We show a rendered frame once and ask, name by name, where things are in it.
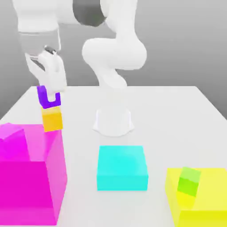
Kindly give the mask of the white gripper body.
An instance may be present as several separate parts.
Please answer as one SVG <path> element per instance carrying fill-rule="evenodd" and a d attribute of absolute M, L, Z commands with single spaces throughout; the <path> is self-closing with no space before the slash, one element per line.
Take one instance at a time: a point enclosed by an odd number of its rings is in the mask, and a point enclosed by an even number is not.
<path fill-rule="evenodd" d="M 66 73 L 62 58 L 55 51 L 44 50 L 38 57 L 25 54 L 29 71 L 45 86 L 48 93 L 63 92 L 67 86 Z"/>

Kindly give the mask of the small orange cube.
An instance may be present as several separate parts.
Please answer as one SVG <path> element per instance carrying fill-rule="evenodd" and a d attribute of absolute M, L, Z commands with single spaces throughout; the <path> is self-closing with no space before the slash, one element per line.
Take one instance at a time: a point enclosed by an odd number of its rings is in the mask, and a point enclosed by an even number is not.
<path fill-rule="evenodd" d="M 42 108 L 41 111 L 45 132 L 63 129 L 62 113 L 59 106 L 47 109 Z"/>

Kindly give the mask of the small magenta cube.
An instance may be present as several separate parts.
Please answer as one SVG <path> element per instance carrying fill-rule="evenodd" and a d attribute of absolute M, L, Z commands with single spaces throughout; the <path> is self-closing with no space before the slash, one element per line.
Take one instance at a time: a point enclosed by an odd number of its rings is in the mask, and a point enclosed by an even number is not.
<path fill-rule="evenodd" d="M 0 125 L 0 161 L 30 160 L 24 128 L 6 123 Z"/>

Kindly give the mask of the small green cube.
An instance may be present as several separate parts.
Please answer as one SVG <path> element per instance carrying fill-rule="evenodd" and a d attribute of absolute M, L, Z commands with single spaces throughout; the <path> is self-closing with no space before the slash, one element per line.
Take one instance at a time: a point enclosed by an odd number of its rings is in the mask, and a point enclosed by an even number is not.
<path fill-rule="evenodd" d="M 177 191 L 196 197 L 201 171 L 189 167 L 183 167 L 180 173 Z"/>

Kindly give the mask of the large magenta box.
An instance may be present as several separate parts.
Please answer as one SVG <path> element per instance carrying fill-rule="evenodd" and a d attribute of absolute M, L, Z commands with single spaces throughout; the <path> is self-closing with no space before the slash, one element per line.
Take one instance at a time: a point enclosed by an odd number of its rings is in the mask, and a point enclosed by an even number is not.
<path fill-rule="evenodd" d="M 56 225 L 67 185 L 62 132 L 20 126 L 30 160 L 0 161 L 0 225 Z"/>

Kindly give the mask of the large cyan box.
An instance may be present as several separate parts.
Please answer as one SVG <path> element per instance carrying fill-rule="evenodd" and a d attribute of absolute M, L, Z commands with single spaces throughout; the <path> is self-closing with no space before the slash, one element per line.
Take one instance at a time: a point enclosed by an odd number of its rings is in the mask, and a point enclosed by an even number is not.
<path fill-rule="evenodd" d="M 146 191 L 149 173 L 141 145 L 101 145 L 98 154 L 98 191 Z"/>

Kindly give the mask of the large yellow box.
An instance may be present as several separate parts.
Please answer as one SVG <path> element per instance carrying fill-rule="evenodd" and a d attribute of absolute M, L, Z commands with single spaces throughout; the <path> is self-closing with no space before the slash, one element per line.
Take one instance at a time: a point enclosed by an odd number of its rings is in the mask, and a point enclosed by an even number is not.
<path fill-rule="evenodd" d="M 196 197 L 177 191 L 181 168 L 168 168 L 165 191 L 174 227 L 227 227 L 227 169 L 200 168 Z"/>

